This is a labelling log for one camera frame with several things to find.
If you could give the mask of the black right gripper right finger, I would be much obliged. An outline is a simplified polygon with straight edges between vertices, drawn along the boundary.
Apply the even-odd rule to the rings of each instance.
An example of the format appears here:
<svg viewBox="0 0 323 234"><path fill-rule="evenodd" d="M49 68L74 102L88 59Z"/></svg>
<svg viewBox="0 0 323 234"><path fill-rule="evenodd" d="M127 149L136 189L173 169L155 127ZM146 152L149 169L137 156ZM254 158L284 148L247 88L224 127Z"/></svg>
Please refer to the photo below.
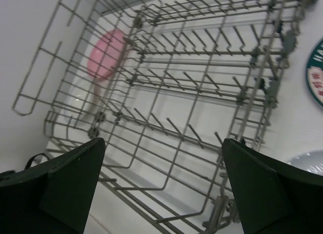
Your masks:
<svg viewBox="0 0 323 234"><path fill-rule="evenodd" d="M222 155L244 233L322 233L322 176L231 138Z"/></svg>

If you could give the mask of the white fluted plate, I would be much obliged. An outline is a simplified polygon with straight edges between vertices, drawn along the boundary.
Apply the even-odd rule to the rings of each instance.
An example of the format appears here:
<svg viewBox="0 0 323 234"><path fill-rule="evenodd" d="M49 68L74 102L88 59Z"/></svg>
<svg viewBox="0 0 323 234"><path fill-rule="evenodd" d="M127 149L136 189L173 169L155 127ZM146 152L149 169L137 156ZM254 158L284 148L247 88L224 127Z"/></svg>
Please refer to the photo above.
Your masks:
<svg viewBox="0 0 323 234"><path fill-rule="evenodd" d="M323 174L323 151L313 150L302 153L287 161L291 166L301 170L322 176Z"/></svg>

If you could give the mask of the green rimmed printed plate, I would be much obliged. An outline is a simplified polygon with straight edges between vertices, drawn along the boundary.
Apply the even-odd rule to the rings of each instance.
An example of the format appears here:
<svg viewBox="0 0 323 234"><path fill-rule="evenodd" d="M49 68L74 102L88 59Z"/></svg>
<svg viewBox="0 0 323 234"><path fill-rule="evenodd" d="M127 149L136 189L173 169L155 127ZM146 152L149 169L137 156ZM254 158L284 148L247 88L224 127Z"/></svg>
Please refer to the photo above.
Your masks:
<svg viewBox="0 0 323 234"><path fill-rule="evenodd" d="M309 54L306 62L305 78L312 98L322 106L322 38Z"/></svg>

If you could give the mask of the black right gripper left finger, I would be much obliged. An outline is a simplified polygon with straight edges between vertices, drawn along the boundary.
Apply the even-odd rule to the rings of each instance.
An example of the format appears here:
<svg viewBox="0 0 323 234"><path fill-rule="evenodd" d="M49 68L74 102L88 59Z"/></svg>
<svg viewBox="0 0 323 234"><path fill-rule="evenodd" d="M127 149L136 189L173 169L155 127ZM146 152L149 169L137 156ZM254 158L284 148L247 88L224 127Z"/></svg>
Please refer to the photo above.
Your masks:
<svg viewBox="0 0 323 234"><path fill-rule="evenodd" d="M95 138L1 177L1 233L84 233L104 154Z"/></svg>

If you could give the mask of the pink plastic plate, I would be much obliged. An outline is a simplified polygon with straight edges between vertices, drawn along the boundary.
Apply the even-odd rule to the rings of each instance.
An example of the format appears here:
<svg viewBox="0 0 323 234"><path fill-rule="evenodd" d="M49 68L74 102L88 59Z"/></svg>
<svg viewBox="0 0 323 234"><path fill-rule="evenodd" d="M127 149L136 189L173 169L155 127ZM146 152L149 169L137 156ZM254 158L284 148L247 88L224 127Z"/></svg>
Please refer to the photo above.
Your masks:
<svg viewBox="0 0 323 234"><path fill-rule="evenodd" d="M108 31L92 49L87 73L97 80L107 80L120 65L126 50L125 34L120 29Z"/></svg>

